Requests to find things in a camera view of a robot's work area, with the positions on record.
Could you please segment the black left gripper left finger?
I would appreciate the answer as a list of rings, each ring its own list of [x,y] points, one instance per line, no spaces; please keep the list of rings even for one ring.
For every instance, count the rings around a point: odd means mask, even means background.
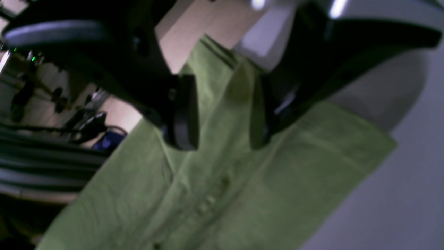
[[[179,150],[199,145],[195,76],[171,73],[155,27],[174,0],[37,0],[2,31],[131,104]]]

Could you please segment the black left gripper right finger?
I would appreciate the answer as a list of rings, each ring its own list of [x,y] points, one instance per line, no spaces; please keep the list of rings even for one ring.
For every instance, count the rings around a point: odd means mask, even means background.
[[[438,46],[442,32],[425,24],[370,17],[334,17],[319,0],[296,9],[278,64],[254,82],[249,143],[271,138],[377,65],[404,52]]]

